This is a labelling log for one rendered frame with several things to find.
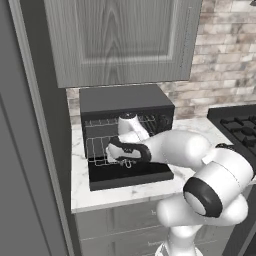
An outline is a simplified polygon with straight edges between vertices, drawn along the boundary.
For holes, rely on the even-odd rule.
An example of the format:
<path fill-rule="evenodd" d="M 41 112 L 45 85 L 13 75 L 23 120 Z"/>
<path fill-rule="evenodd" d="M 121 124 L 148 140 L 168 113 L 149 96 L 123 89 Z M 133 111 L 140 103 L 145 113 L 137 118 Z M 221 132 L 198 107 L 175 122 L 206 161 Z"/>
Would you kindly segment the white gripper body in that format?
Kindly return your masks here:
<path fill-rule="evenodd" d="M 114 144 L 109 144 L 106 147 L 106 153 L 109 162 L 118 162 L 118 160 L 125 161 L 136 158 L 136 154 L 127 153 L 121 147 L 117 147 Z"/>

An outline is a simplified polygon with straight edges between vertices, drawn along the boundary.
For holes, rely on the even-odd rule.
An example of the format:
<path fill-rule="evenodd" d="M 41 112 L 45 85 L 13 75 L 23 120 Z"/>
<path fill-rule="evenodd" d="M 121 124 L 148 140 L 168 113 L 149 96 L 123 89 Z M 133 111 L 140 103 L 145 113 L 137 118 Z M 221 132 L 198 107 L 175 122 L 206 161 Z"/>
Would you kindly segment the black toaster oven door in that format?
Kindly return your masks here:
<path fill-rule="evenodd" d="M 136 163 L 127 168 L 126 165 L 120 164 L 97 166 L 89 162 L 88 171 L 91 191 L 174 179 L 172 170 L 166 164 L 159 163 Z"/>

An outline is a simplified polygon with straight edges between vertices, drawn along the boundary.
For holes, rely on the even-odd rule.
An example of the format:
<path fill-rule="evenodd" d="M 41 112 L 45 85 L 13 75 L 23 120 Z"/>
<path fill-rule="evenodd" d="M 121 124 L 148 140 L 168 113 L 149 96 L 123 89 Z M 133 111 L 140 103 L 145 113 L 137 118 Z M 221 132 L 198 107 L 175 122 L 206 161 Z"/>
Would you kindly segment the black toaster oven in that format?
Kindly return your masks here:
<path fill-rule="evenodd" d="M 175 106 L 156 84 L 85 88 L 79 97 L 82 126 L 134 113 L 150 136 L 172 128 Z"/>

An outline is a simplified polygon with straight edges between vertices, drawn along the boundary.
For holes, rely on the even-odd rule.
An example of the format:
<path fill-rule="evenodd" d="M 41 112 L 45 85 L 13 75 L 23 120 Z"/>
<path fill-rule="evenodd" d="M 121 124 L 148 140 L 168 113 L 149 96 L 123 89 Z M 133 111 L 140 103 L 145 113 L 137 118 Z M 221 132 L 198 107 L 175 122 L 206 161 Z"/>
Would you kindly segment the dark oven front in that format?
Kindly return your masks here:
<path fill-rule="evenodd" d="M 247 203 L 248 216 L 235 226 L 223 256 L 256 256 L 256 184 L 252 186 Z"/>

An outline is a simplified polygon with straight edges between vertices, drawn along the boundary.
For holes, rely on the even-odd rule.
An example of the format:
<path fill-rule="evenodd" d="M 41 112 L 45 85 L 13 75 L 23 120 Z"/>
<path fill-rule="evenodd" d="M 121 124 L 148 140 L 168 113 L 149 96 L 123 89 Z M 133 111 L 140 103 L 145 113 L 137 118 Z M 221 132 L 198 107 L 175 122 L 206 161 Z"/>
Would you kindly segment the grey drawer front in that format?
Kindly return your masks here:
<path fill-rule="evenodd" d="M 79 237 L 97 238 L 109 234 L 158 226 L 157 201 L 148 201 L 75 215 Z"/>
<path fill-rule="evenodd" d="M 167 234 L 167 228 L 154 226 L 83 239 L 82 256 L 154 256 Z"/>

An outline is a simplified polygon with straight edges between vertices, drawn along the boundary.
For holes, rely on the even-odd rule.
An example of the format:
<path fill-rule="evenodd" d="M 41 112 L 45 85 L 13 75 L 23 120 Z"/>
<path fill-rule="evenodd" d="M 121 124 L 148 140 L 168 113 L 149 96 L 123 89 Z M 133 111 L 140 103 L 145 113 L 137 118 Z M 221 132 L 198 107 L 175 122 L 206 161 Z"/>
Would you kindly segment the tall grey cabinet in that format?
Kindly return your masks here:
<path fill-rule="evenodd" d="M 6 255 L 79 256 L 72 236 L 71 124 L 44 0 L 0 0 L 0 227 Z"/>

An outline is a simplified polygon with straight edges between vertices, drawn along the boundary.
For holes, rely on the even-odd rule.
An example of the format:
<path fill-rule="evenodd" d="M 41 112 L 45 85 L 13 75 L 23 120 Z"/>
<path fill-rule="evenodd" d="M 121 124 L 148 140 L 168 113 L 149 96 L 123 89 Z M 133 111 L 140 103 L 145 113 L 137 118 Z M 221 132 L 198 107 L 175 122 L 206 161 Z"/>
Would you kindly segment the black hob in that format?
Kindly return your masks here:
<path fill-rule="evenodd" d="M 207 118 L 256 173 L 256 104 L 210 108 Z"/>

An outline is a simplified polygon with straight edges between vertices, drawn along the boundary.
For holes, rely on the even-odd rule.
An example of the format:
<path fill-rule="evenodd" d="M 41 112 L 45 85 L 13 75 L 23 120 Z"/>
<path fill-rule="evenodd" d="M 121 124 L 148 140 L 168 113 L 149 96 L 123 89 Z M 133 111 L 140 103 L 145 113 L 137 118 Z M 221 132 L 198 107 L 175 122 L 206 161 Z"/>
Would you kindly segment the grey wall cupboard door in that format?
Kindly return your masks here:
<path fill-rule="evenodd" d="M 202 0 L 44 0 L 58 86 L 190 77 Z"/>

